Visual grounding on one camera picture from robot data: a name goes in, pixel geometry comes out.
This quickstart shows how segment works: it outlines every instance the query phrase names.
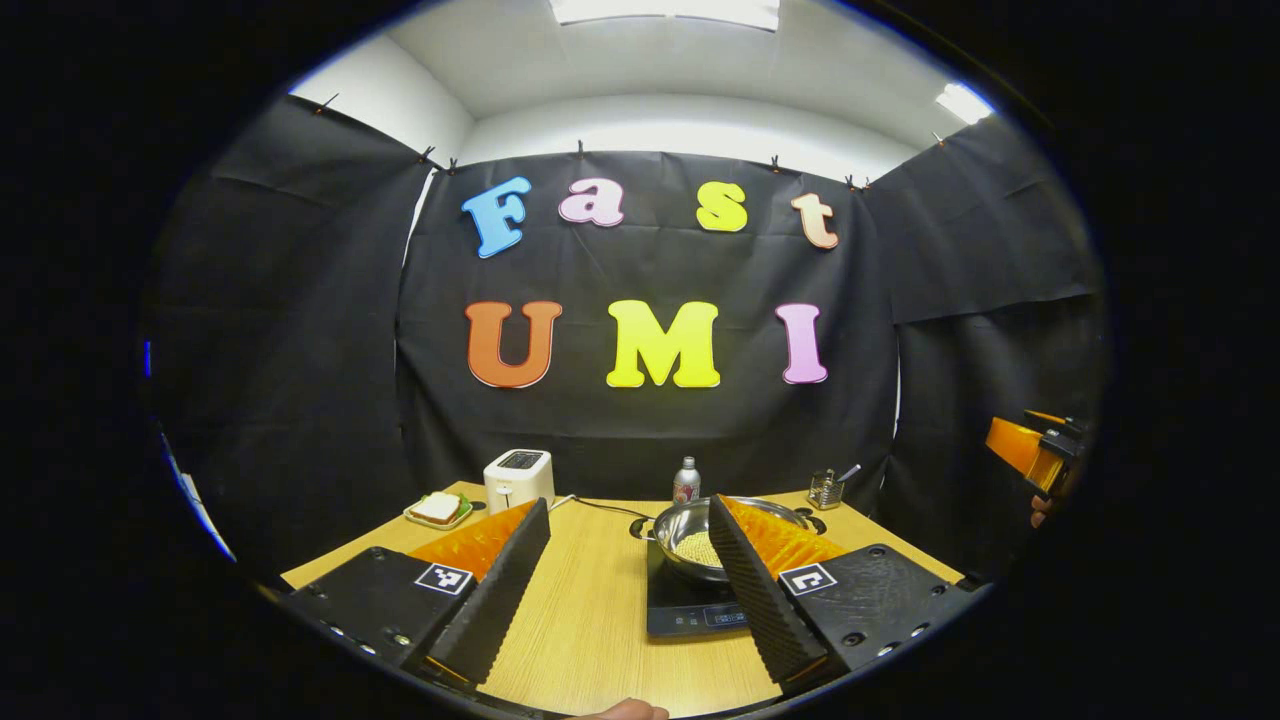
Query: wooden table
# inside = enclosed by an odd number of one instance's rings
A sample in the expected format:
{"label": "wooden table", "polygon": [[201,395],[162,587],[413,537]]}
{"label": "wooden table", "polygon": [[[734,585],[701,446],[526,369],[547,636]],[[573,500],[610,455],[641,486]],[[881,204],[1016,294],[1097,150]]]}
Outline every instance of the wooden table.
{"label": "wooden table", "polygon": [[[474,483],[454,483],[447,492],[485,497],[484,487]],[[806,507],[806,495],[762,497],[786,507]],[[406,505],[412,500],[406,498]],[[588,500],[646,515],[671,505]],[[475,511],[458,527],[486,514]],[[849,550],[884,543],[943,580],[961,578],[847,505],[814,515],[827,523],[827,537]],[[627,534],[634,519],[573,501],[552,511],[550,543],[480,692],[568,715],[599,712],[625,697],[637,697],[666,707],[672,717],[730,710],[781,694],[745,629],[687,639],[648,637],[648,548]],[[282,577],[300,588],[371,546],[411,552],[442,534],[398,516]]]}

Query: plate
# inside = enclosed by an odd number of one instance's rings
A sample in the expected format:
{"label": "plate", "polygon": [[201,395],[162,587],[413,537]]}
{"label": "plate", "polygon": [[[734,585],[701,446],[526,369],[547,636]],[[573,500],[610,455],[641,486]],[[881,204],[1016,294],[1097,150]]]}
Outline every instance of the plate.
{"label": "plate", "polygon": [[[424,495],[417,501],[415,501],[413,505],[417,505],[419,502],[422,502],[428,497],[429,497],[428,495]],[[406,507],[403,515],[404,515],[404,518],[408,519],[410,523],[417,523],[419,525],[426,525],[428,528],[434,528],[436,530],[452,530],[453,528],[458,527],[458,523],[466,520],[471,515],[471,510],[472,510],[471,501],[467,500],[467,496],[465,496],[462,493],[458,493],[458,497],[462,498],[462,505],[458,506],[458,515],[456,518],[453,518],[453,520],[449,521],[445,525],[431,523],[430,520],[424,520],[421,518],[415,516],[412,512],[408,511],[410,507],[413,507],[413,505],[410,505],[408,507]]]}

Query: power cord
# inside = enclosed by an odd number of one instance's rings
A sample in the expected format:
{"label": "power cord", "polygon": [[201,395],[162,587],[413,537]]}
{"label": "power cord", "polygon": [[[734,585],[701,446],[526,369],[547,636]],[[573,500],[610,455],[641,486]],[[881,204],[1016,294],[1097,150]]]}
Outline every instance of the power cord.
{"label": "power cord", "polygon": [[548,510],[548,512],[550,512],[552,510],[556,510],[561,505],[564,505],[570,500],[576,500],[576,501],[581,502],[582,505],[589,505],[591,507],[599,507],[600,510],[613,510],[613,511],[617,511],[617,512],[627,512],[627,514],[635,515],[637,518],[644,518],[645,520],[653,520],[653,518],[650,518],[649,515],[645,515],[644,512],[636,512],[635,510],[627,510],[626,507],[614,507],[612,505],[598,505],[595,502],[588,502],[588,501],[582,500],[581,497],[579,497],[576,495],[567,495],[567,496],[564,496],[558,502],[556,502],[556,505],[552,505],[550,509]]}

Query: black induction stove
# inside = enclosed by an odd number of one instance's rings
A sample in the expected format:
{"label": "black induction stove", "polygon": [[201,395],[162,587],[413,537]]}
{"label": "black induction stove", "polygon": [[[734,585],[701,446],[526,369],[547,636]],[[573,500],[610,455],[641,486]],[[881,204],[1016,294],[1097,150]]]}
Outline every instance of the black induction stove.
{"label": "black induction stove", "polygon": [[650,637],[701,635],[746,628],[746,615],[728,583],[696,583],[672,570],[658,543],[649,542]]}

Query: letter m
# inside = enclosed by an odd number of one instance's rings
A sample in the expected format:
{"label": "letter m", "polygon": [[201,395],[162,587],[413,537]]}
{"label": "letter m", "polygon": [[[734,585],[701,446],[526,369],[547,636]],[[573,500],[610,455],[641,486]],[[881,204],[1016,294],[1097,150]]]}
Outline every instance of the letter m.
{"label": "letter m", "polygon": [[644,373],[637,356],[654,384],[667,382],[676,357],[680,369],[672,379],[680,387],[716,387],[719,373],[712,360],[712,322],[719,310],[709,302],[686,302],[676,313],[671,328],[663,332],[649,304],[641,300],[620,300],[609,305],[609,315],[618,320],[618,355],[613,372],[605,377],[609,387],[640,387]]}

